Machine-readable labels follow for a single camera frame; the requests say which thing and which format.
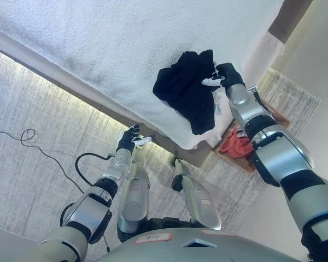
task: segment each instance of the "handwritten label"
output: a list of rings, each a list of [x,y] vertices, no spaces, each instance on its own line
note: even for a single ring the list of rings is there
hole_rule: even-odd
[[[136,239],[135,244],[164,242],[170,239],[171,239],[171,233],[159,233],[159,234],[140,236],[138,239]]]

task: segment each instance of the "white bedsheet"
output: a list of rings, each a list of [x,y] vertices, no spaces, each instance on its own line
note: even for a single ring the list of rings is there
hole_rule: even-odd
[[[153,95],[157,72],[186,50],[206,49],[217,63],[250,72],[282,2],[0,0],[0,31],[190,149],[202,140],[216,145],[231,122],[224,91],[214,93],[221,109],[215,128],[193,135],[189,122]]]

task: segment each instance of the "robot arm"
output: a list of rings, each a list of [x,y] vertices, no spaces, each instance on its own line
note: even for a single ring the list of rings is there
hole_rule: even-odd
[[[139,125],[135,125],[121,135],[103,176],[67,210],[62,226],[53,230],[38,244],[36,251],[21,261],[84,261],[88,244],[100,240],[112,217],[109,208],[118,183],[128,172],[134,146],[143,142],[137,139],[138,132]]]
[[[283,189],[311,258],[328,261],[328,181],[312,171],[307,149],[255,101],[232,64],[216,68],[224,77],[221,85],[232,115],[255,149],[258,172],[266,183]]]

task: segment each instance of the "wooden box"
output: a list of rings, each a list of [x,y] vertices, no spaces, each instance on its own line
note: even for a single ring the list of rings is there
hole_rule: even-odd
[[[273,107],[268,105],[265,101],[263,103],[271,110],[273,117],[277,120],[277,122],[281,125],[283,125],[285,128],[287,128],[290,125],[290,121],[277,112]],[[253,161],[251,160],[251,155],[247,157],[241,157],[241,158],[232,158],[230,157],[226,152],[220,152],[221,146],[226,141],[227,137],[230,135],[230,133],[233,131],[233,129],[236,127],[237,123],[236,120],[233,120],[233,122],[230,124],[229,128],[226,130],[226,132],[222,136],[221,142],[218,144],[218,146],[214,149],[214,152],[218,154],[220,157],[227,159],[234,165],[240,167],[241,169],[247,171],[247,172],[254,172],[255,171],[255,165],[253,164]]]

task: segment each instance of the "floor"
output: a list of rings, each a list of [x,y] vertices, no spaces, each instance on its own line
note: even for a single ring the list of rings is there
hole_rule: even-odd
[[[273,101],[272,105],[283,108],[284,114],[296,105],[291,99],[284,103],[287,93],[293,91],[293,98],[302,97],[304,106],[313,105],[312,111],[305,114],[302,110],[294,111],[302,116],[299,119],[305,125],[317,107],[317,100],[304,96],[303,90],[291,83],[286,88],[282,91],[276,86],[266,90],[265,97]],[[303,126],[296,123],[294,116],[296,114],[287,115],[293,123],[291,128],[300,133]],[[113,151],[119,131],[125,128],[0,54],[0,130],[19,135],[29,127],[38,131],[37,141],[33,144],[41,145],[58,158],[78,183],[81,180],[73,169],[75,156],[85,151],[100,154]],[[182,195],[170,188],[172,155],[155,144],[144,150],[151,180],[150,217],[173,216],[188,220]],[[106,163],[94,159],[82,166],[92,180],[97,179],[106,167]],[[213,198],[220,200],[222,229],[236,232],[265,189],[260,176],[240,171],[213,152],[203,167],[189,168]],[[56,226],[63,207],[77,196],[78,191],[65,180],[54,162],[46,160],[34,149],[22,148],[16,141],[0,135],[0,228],[37,241]],[[119,244],[114,235],[114,221],[106,233],[112,248]],[[90,258],[96,259],[104,253],[104,244],[98,243],[90,250]]]

